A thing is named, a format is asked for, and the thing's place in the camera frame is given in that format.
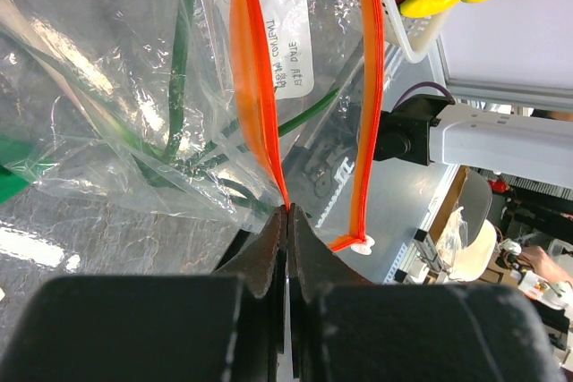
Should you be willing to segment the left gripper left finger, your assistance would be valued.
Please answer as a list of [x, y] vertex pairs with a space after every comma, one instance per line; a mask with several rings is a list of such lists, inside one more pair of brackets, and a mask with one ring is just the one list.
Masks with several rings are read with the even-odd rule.
[[16, 327], [4, 381], [273, 381], [283, 350], [287, 211], [199, 276], [63, 276]]

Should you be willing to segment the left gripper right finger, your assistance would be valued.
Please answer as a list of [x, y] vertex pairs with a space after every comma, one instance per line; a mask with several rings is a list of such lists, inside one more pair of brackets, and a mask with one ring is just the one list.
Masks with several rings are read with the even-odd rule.
[[375, 284], [288, 212], [293, 371], [302, 381], [561, 381], [534, 306], [496, 284]]

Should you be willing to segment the green onion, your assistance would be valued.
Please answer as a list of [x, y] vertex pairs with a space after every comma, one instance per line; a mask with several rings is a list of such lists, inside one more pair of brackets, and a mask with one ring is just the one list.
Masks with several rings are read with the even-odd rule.
[[[150, 157], [163, 162], [166, 166], [178, 169], [181, 174], [188, 178], [213, 181], [214, 178], [210, 176], [209, 170], [228, 160], [225, 155], [219, 155], [207, 161], [202, 160], [217, 147], [214, 141], [209, 141], [202, 151], [185, 161], [175, 157], [183, 137], [185, 68], [188, 55], [186, 26], [192, 22], [193, 11], [194, 0], [180, 0], [168, 87], [169, 134], [167, 145], [161, 151], [155, 150], [145, 143], [141, 144], [141, 148]], [[278, 138], [290, 133], [327, 108], [338, 96], [338, 90], [333, 89], [301, 114], [281, 125], [277, 124], [274, 91], [270, 88], [269, 55], [263, 47], [263, 36], [261, 35], [260, 1], [238, 0], [238, 6], [231, 8], [231, 18], [245, 27], [245, 43], [239, 48], [238, 64], [253, 71], [252, 74], [246, 75], [247, 81], [253, 84], [253, 88], [237, 96], [239, 116], [229, 123], [222, 133], [228, 136], [239, 127], [247, 129], [252, 125], [254, 127], [254, 152], [262, 154], [263, 165], [269, 169], [270, 177], [278, 182], [281, 193], [286, 194], [283, 174], [278, 171]]]

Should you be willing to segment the clear zip top bag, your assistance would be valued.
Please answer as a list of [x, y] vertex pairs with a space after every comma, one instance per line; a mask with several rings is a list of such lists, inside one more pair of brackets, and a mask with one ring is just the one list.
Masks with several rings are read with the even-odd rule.
[[[263, 47], [277, 124], [333, 89], [346, 94], [344, 65], [365, 61], [363, 98], [351, 145], [352, 199], [346, 233], [334, 251], [367, 245], [366, 205], [383, 94], [381, 0], [259, 0]], [[183, 137], [185, 161], [209, 141], [202, 160], [228, 160], [213, 181], [188, 178], [150, 157], [169, 134], [168, 87], [180, 0], [1, 0], [1, 136], [28, 142], [47, 169], [42, 191], [107, 199], [148, 213], [214, 219], [259, 230], [278, 206], [297, 204], [311, 219], [310, 193], [285, 175], [294, 130], [278, 138], [286, 194], [254, 152], [254, 127], [222, 133], [238, 116], [237, 96], [252, 89], [238, 64], [245, 27], [231, 18], [238, 0], [194, 0], [186, 26]]]

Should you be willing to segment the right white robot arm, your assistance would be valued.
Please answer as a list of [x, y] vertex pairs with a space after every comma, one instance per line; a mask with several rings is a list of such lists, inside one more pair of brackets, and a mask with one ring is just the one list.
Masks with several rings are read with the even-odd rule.
[[570, 189], [572, 123], [416, 95], [382, 112], [373, 159], [478, 167]]

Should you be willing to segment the person forearm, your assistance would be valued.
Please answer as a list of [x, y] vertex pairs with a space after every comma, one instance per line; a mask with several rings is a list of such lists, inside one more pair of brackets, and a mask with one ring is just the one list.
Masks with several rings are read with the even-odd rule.
[[548, 282], [565, 282], [572, 284], [572, 276], [552, 260], [543, 248], [539, 246], [525, 247], [520, 253], [520, 258], [526, 261], [537, 275], [543, 277]]

